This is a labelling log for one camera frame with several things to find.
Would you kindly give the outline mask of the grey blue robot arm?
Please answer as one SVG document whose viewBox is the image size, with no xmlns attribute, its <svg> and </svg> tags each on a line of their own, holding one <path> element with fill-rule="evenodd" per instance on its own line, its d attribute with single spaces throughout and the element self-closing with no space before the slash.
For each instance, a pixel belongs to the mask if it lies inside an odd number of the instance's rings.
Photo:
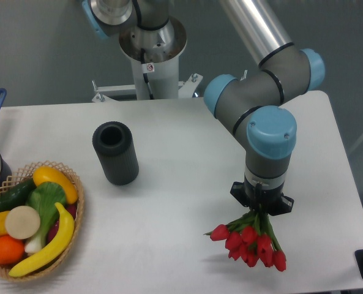
<svg viewBox="0 0 363 294">
<path fill-rule="evenodd" d="M 130 59 L 139 100 L 180 98 L 178 59 L 187 43 L 168 1 L 83 1 L 83 10 L 100 37 L 118 35 Z M 321 56 L 299 50 L 266 1 L 222 1 L 259 72 L 237 79 L 219 75 L 204 91 L 212 115 L 245 149 L 242 182 L 232 196 L 245 207 L 272 216 L 286 214 L 293 199 L 282 192 L 296 144 L 294 116 L 282 109 L 291 99 L 317 88 L 325 76 Z"/>
</svg>

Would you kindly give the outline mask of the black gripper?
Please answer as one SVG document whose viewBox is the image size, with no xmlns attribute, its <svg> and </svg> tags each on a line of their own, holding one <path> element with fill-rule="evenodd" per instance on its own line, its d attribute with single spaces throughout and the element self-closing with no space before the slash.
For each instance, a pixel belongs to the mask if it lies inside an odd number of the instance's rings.
<svg viewBox="0 0 363 294">
<path fill-rule="evenodd" d="M 283 193 L 282 183 L 274 189 L 263 189 L 258 183 L 255 186 L 248 181 L 234 182 L 230 194 L 244 207 L 261 211 L 271 216 L 292 212 L 294 200 Z"/>
</svg>

